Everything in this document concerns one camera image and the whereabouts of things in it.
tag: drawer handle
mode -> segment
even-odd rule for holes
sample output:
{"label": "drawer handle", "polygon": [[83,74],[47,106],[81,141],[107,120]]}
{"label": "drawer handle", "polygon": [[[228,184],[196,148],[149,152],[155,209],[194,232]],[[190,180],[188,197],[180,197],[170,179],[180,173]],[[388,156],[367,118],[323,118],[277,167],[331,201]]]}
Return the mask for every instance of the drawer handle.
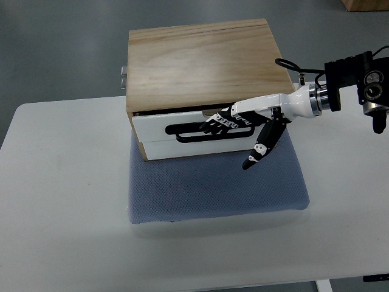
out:
{"label": "drawer handle", "polygon": [[255,131],[255,127],[247,127],[248,129],[247,131],[232,132],[226,134],[201,135],[201,136],[192,136],[192,137],[180,136],[181,134],[202,132],[200,130],[200,126],[203,123],[204,122],[195,122],[195,123],[180,123],[176,125],[169,125],[166,127],[165,132],[167,135],[176,135],[176,139],[180,143],[193,143],[193,142],[246,138],[252,136]]}

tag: wooden lid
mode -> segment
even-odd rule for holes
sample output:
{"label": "wooden lid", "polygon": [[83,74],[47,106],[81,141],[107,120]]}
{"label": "wooden lid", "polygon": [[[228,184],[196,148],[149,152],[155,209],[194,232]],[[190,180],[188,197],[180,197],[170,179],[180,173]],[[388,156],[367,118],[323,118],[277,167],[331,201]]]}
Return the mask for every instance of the wooden lid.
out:
{"label": "wooden lid", "polygon": [[293,85],[265,19],[132,30],[127,112],[233,103]]}

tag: gray mesh pad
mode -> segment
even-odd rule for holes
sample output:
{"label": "gray mesh pad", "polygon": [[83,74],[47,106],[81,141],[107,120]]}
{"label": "gray mesh pad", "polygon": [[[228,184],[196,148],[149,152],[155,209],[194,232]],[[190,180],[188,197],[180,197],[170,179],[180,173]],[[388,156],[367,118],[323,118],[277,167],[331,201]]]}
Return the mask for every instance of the gray mesh pad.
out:
{"label": "gray mesh pad", "polygon": [[130,221],[180,221],[307,208],[308,193],[287,131],[271,154],[245,171],[241,165],[249,153],[144,162],[133,135]]}

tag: white table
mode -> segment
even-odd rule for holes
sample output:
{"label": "white table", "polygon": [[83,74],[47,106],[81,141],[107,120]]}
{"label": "white table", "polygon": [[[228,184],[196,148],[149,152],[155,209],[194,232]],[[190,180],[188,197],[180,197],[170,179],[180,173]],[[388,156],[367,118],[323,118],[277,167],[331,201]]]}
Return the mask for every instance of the white table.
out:
{"label": "white table", "polygon": [[355,88],[288,125],[304,211],[131,225],[124,97],[26,104],[0,150],[0,291],[187,291],[389,271],[389,130]]}

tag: gray floor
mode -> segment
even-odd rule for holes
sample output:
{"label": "gray floor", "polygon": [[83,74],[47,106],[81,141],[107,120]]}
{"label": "gray floor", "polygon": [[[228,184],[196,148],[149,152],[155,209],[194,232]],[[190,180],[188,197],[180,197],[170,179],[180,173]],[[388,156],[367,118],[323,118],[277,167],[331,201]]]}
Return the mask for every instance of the gray floor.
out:
{"label": "gray floor", "polygon": [[[282,56],[303,67],[389,44],[389,12],[348,13],[340,0],[0,0],[0,145],[23,103],[124,95],[119,72],[129,30],[252,18],[266,18]],[[387,282],[361,277],[331,283],[335,292],[389,290]],[[229,291],[316,288],[308,282]]]}

